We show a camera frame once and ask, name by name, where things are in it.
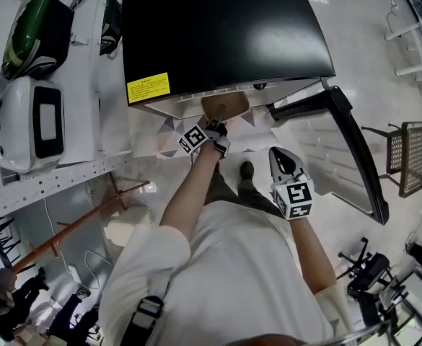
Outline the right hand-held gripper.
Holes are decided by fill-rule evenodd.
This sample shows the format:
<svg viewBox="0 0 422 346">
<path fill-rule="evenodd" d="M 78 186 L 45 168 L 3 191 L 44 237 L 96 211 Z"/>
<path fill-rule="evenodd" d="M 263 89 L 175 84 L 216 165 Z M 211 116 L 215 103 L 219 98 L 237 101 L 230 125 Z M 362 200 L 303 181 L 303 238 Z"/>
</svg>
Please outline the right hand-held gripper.
<svg viewBox="0 0 422 346">
<path fill-rule="evenodd" d="M 306 218 L 313 207 L 312 180 L 304 174 L 304 163 L 294 153 L 278 147 L 268 152 L 274 184 L 274 202 L 288 221 Z"/>
</svg>

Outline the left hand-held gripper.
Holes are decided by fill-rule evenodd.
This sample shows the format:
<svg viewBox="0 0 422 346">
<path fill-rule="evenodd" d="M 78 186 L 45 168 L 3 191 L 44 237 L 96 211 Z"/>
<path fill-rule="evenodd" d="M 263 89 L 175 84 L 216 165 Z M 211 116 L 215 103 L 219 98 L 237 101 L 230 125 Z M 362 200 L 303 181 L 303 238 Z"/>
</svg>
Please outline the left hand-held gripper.
<svg viewBox="0 0 422 346">
<path fill-rule="evenodd" d="M 178 144 L 187 155 L 192 155 L 203 143 L 212 141 L 214 148 L 221 153 L 221 158 L 227 156 L 231 143 L 227 138 L 226 124 L 222 122 L 225 111 L 224 104 L 218 105 L 213 120 L 205 128 L 195 125 L 181 136 Z"/>
</svg>

